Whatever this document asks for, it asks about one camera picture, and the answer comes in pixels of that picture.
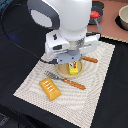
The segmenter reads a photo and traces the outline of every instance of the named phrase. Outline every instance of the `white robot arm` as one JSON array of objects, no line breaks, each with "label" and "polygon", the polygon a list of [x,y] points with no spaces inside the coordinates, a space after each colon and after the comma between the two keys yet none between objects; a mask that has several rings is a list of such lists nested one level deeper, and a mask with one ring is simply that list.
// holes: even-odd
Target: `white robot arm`
[{"label": "white robot arm", "polygon": [[28,0],[33,20],[54,29],[46,34],[48,60],[64,64],[81,60],[82,54],[97,49],[99,33],[87,34],[92,0]]}]

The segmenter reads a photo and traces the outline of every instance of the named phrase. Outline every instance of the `black tabletop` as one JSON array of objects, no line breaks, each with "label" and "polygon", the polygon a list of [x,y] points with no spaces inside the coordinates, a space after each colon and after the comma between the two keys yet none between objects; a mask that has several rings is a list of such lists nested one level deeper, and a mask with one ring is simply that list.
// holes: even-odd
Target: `black tabletop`
[{"label": "black tabletop", "polygon": [[[13,6],[4,18],[9,37],[38,57],[44,54],[46,33],[52,31],[34,23],[27,7]],[[115,45],[91,128],[128,127],[128,44],[101,38]],[[36,107],[13,94],[38,59],[14,46],[0,28],[0,104],[29,115],[53,128],[75,128],[74,124]]]}]

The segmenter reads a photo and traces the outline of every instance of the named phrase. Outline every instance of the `yellow block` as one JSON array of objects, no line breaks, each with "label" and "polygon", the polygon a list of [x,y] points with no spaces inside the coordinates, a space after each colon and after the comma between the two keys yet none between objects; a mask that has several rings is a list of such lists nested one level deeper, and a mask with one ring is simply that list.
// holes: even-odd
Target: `yellow block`
[{"label": "yellow block", "polygon": [[60,90],[56,87],[50,77],[47,77],[44,80],[40,81],[39,85],[44,90],[50,101],[55,100],[61,95]]},{"label": "yellow block", "polygon": [[68,65],[69,65],[69,73],[70,73],[70,75],[78,74],[78,67],[77,67],[77,62],[76,61],[74,61],[73,63],[69,62]]}]

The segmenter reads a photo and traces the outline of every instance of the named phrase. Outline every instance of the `white cloth mat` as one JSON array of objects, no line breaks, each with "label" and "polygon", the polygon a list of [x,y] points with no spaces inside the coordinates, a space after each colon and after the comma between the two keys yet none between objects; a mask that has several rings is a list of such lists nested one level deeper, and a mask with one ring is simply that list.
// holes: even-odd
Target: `white cloth mat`
[{"label": "white cloth mat", "polygon": [[[82,60],[84,63],[82,75],[71,79],[85,85],[85,90],[75,88],[60,80],[53,80],[62,95],[52,102],[49,101],[39,86],[39,82],[47,77],[44,75],[44,71],[48,70],[59,77],[61,76],[57,73],[55,65],[39,61],[16,90],[14,96],[45,109],[81,128],[89,128],[114,48],[114,45],[99,41],[97,50],[86,54],[88,57],[98,59],[98,63]],[[45,54],[42,59],[48,61]]]}]

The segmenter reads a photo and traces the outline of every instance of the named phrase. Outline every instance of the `cable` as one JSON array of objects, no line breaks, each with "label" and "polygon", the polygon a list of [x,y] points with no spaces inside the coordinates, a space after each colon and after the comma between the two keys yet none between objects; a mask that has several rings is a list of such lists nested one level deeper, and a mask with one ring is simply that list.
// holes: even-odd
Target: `cable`
[{"label": "cable", "polygon": [[22,4],[12,4],[12,3],[5,3],[5,2],[0,2],[1,4],[7,4],[7,5],[17,5],[17,6],[26,6],[27,5],[22,5]]},{"label": "cable", "polygon": [[4,19],[4,15],[5,15],[5,12],[7,11],[8,7],[10,5],[12,5],[14,1],[12,1],[10,4],[7,4],[7,6],[4,8],[3,12],[2,12],[2,15],[1,15],[1,27],[2,27],[2,31],[3,33],[5,34],[5,36],[8,38],[8,40],[10,40],[16,47],[20,48],[21,50],[25,51],[25,52],[28,52],[30,54],[32,54],[34,57],[36,57],[38,60],[40,60],[41,62],[43,63],[48,63],[48,64],[58,64],[57,62],[57,59],[53,59],[52,61],[44,61],[42,59],[40,59],[37,55],[35,55],[34,53],[32,53],[31,51],[25,49],[25,48],[22,48],[20,47],[19,45],[17,45],[13,40],[10,39],[10,37],[8,36],[8,34],[6,33],[5,29],[4,29],[4,25],[3,25],[3,19]]}]

